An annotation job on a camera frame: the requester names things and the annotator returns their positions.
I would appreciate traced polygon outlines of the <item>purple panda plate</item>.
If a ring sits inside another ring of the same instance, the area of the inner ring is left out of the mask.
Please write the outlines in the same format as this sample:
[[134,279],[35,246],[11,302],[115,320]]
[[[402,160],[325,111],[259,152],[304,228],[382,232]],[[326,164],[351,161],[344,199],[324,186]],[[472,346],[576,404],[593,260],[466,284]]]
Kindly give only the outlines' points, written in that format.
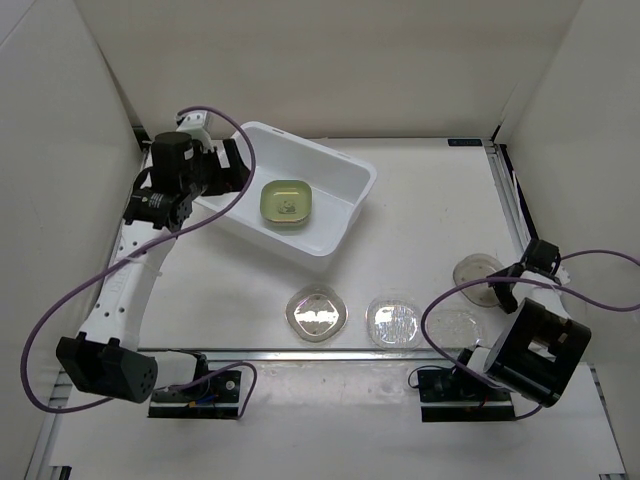
[[309,225],[309,220],[299,222],[264,222],[265,227],[276,232],[297,232],[303,231]]

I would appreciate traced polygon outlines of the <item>green panda plate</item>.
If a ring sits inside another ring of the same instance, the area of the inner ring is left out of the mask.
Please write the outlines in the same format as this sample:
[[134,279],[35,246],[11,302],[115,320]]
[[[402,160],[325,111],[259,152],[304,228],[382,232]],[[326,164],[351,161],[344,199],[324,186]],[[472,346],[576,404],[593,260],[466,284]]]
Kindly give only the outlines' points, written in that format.
[[274,225],[303,224],[309,219],[312,206],[312,189],[301,180],[274,180],[261,190],[260,214]]

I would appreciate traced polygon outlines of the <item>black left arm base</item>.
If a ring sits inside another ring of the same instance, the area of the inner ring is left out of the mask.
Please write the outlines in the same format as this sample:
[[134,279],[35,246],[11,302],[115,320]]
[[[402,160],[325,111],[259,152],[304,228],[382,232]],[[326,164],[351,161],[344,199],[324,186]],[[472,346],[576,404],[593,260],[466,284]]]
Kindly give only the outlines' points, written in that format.
[[195,372],[188,388],[165,387],[150,397],[147,417],[174,420],[239,420],[247,401],[241,403],[241,362],[214,368],[204,354],[196,354]]

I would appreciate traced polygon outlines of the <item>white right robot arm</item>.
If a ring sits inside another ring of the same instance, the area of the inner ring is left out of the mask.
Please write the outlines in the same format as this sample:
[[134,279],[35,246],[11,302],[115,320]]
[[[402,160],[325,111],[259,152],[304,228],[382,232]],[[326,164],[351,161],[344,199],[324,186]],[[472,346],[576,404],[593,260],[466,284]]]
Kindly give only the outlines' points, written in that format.
[[559,263],[557,246],[532,240],[520,260],[508,267],[482,253],[469,255],[454,267],[457,286],[490,280],[465,289],[472,303],[498,307],[509,315],[506,330],[484,360],[483,372],[467,364],[450,373],[449,387],[455,396],[476,397],[485,387],[486,375],[542,407],[557,403],[591,340],[591,330],[570,318],[557,294],[530,283],[558,286]]

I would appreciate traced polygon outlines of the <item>clear iridescent square plate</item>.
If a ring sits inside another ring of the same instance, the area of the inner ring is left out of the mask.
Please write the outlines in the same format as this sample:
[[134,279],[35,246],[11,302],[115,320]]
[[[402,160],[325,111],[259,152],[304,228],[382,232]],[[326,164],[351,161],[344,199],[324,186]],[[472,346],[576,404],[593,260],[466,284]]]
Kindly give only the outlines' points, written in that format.
[[291,297],[285,307],[285,318],[302,340],[322,343],[343,329],[348,309],[331,287],[312,284]]

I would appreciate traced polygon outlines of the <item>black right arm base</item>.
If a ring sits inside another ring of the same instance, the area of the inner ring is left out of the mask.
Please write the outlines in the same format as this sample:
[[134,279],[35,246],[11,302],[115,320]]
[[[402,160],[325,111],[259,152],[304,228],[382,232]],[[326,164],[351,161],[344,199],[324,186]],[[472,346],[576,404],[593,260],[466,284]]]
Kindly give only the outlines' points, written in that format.
[[515,419],[511,394],[490,388],[456,368],[423,366],[410,372],[423,423],[503,422]]

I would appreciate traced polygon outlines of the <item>clear smoky oval plate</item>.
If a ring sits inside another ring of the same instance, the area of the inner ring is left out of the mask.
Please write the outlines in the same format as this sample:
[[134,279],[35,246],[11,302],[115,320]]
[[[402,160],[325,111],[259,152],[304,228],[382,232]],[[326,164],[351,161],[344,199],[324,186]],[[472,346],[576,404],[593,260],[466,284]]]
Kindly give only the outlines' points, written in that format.
[[[465,257],[453,269],[453,280],[456,286],[472,280],[484,279],[504,268],[496,258],[484,254],[475,253]],[[473,304],[493,308],[499,305],[499,300],[494,290],[488,284],[469,286],[462,291],[463,295]]]

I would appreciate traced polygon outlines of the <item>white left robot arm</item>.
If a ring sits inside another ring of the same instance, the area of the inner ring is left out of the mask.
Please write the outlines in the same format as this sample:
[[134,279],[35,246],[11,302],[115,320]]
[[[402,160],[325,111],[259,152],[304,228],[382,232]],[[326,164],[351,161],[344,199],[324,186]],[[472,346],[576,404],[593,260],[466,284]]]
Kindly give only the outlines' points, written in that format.
[[142,403],[156,389],[176,387],[204,397],[211,377],[191,355],[139,352],[140,332],[161,266],[200,196],[239,193],[250,176],[233,139],[223,153],[192,135],[167,132],[151,144],[151,164],[136,177],[120,239],[93,310],[75,337],[63,337],[56,357],[84,393]]

